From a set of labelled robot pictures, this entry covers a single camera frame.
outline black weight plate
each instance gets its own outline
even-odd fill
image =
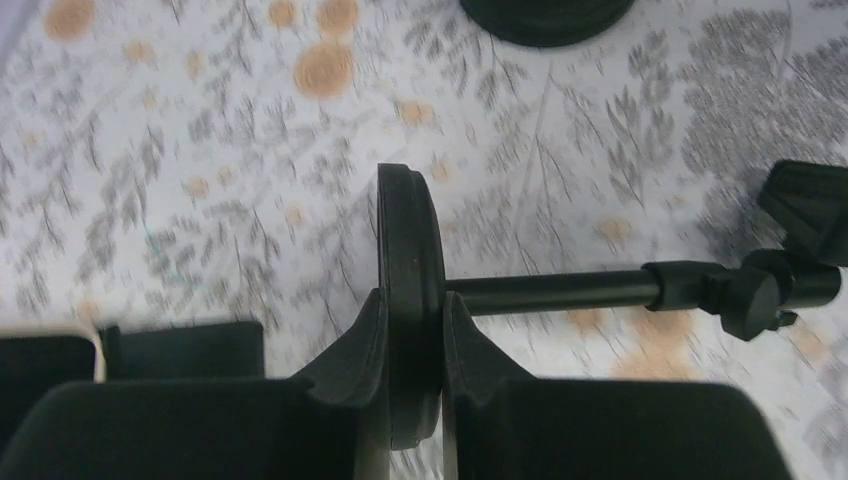
[[[460,0],[483,30],[527,47],[563,47],[613,26],[634,0]]]
[[[392,449],[413,448],[436,429],[442,388],[445,267],[424,177],[405,165],[377,170],[380,288],[389,317]]]

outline gray leaf print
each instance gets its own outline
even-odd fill
[[[478,259],[504,258],[512,247],[512,222],[509,190],[504,186],[481,192],[473,200],[466,199],[454,214],[451,228],[442,232],[446,246],[455,246],[459,255],[473,254]],[[466,246],[474,246],[465,252]]]
[[[204,108],[188,125],[188,138],[199,144],[212,137],[212,111]]]
[[[354,239],[368,239],[369,252],[377,248],[376,185],[369,182],[349,206],[339,207],[306,241],[306,248],[320,253],[324,259],[324,272],[314,278],[305,278],[291,297],[294,306],[314,304],[323,312],[320,338],[311,339],[310,351],[317,355],[353,322],[351,312],[357,311],[361,302],[376,282],[369,278],[353,277],[358,262],[373,261],[370,253],[354,251],[359,245]]]
[[[74,74],[70,81],[62,84],[53,91],[50,102],[45,106],[45,113],[52,114],[63,122],[73,122],[77,119],[77,110],[83,103],[82,76]]]
[[[185,12],[185,8],[188,5],[189,0],[161,0],[162,5],[171,10],[174,14],[174,20],[177,21],[177,24],[180,23],[183,17],[183,13]]]
[[[50,303],[50,292],[41,271],[33,269],[29,279],[18,284],[15,300],[18,307],[28,314],[38,313]]]
[[[783,230],[756,204],[767,171],[751,169],[739,180],[727,179],[707,191],[698,229],[711,255],[733,264],[757,248],[780,245]]]
[[[422,441],[419,448],[392,452],[390,478],[430,478],[433,472],[441,472],[441,445],[441,436],[433,435]]]
[[[816,415],[804,440],[828,473],[837,478],[840,471],[848,474],[848,339],[838,340],[831,353],[819,380],[834,403]]]
[[[644,173],[660,170],[673,154],[674,120],[662,107],[671,95],[668,54],[666,32],[648,33],[628,56],[631,75],[641,81],[639,97],[625,86],[620,95],[613,96],[612,103],[606,103],[607,117],[617,137],[615,146],[607,147],[610,184],[619,200],[634,200],[643,208]]]
[[[264,126],[263,131],[269,137],[287,140],[290,133],[293,133],[295,137],[312,134],[312,131],[308,129],[300,132],[296,130],[289,132],[288,122],[297,115],[297,106],[291,97],[287,98],[285,102],[282,99],[277,99],[274,104],[265,107],[265,113],[268,117],[268,123]]]
[[[473,24],[456,5],[432,1],[413,13],[415,21],[403,37],[404,45],[415,55],[441,65],[441,75],[450,81],[457,96],[463,97],[473,78],[475,98],[492,110],[505,93],[515,95],[527,70],[503,60],[491,35]],[[484,44],[492,57],[491,67],[483,67]]]
[[[122,156],[112,164],[100,192],[104,209],[85,230],[86,251],[78,260],[78,279],[87,281],[111,267],[116,248],[112,235],[119,224],[127,232],[144,222],[147,185],[158,177],[163,155],[162,131],[148,127],[138,154]]]
[[[0,237],[5,237],[9,228],[7,212],[12,208],[9,203],[9,180],[15,178],[15,166],[0,144]]]
[[[229,105],[229,86],[235,72],[253,76],[253,61],[248,57],[245,45],[249,39],[262,39],[262,31],[255,14],[246,0],[232,0],[230,9],[212,27],[213,33],[229,36],[224,47],[209,57],[216,74],[205,85],[215,94],[215,105],[222,114]]]
[[[147,292],[148,304],[157,312],[179,315],[203,300],[207,307],[224,307],[236,316],[253,315],[269,331],[280,328],[285,296],[277,277],[279,242],[268,234],[256,209],[239,200],[203,214],[211,229],[197,218],[176,216],[170,228],[148,237],[145,261],[165,287]],[[238,267],[236,283],[218,268],[230,253]]]
[[[102,171],[102,162],[100,161],[100,153],[97,151],[95,139],[97,136],[97,128],[99,127],[99,119],[94,117],[88,122],[88,131],[85,135],[85,158],[88,164],[98,173]]]
[[[318,154],[312,162],[312,169],[303,181],[323,191],[329,199],[338,199],[349,193],[350,178],[356,172],[350,160],[350,143],[346,138],[337,138],[333,150],[328,155]]]
[[[506,106],[500,112],[497,112],[494,121],[495,131],[502,135],[516,131],[521,122],[534,111],[534,109],[531,109],[531,105],[524,102]]]
[[[569,86],[556,82],[554,86],[563,96],[567,118],[572,120],[566,132],[577,151],[583,155],[591,145],[604,145],[606,134],[602,133],[602,119],[595,102]]]
[[[848,7],[848,0],[815,0],[810,2],[810,6],[819,10],[826,8],[845,8]]]
[[[845,163],[835,148],[848,133],[848,113],[809,81],[842,68],[833,63],[841,61],[842,47],[831,42],[796,56],[798,67],[782,74],[789,20],[781,11],[714,15],[689,45],[693,62],[679,72],[689,83],[684,99],[694,111],[682,144],[684,161],[696,174],[721,178],[707,194],[700,229],[711,252],[725,261],[777,240],[779,229],[753,204],[775,161]]]
[[[45,246],[52,247],[57,252],[65,250],[65,235],[57,228],[54,209],[76,216],[80,210],[80,202],[72,195],[70,188],[70,166],[72,152],[61,153],[58,168],[48,178],[44,188],[31,193],[20,207],[21,212],[35,215],[40,219],[39,227],[25,244],[21,251],[16,268],[23,272],[28,268],[34,269],[41,258]]]

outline dumbbell handle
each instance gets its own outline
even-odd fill
[[[757,264],[777,276],[782,309],[826,305],[839,292],[838,268],[809,262],[774,264],[783,257],[766,255],[773,266]],[[471,315],[623,306],[702,308],[717,314],[724,285],[736,272],[713,263],[658,262],[639,270],[448,280],[445,289],[459,293]]]
[[[448,280],[471,315],[650,305],[660,295],[647,270]]]

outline black metal bar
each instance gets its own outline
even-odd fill
[[[647,270],[448,280],[471,315],[646,306],[660,295]]]

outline black plastic base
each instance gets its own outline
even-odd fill
[[[0,454],[29,409],[65,382],[91,381],[96,351],[75,336],[0,339]]]
[[[445,479],[790,480],[726,385],[537,379],[445,299]]]
[[[101,333],[109,380],[263,377],[262,325],[239,321]]]
[[[460,0],[483,30],[516,45],[564,47],[592,38],[615,25],[634,0]]]

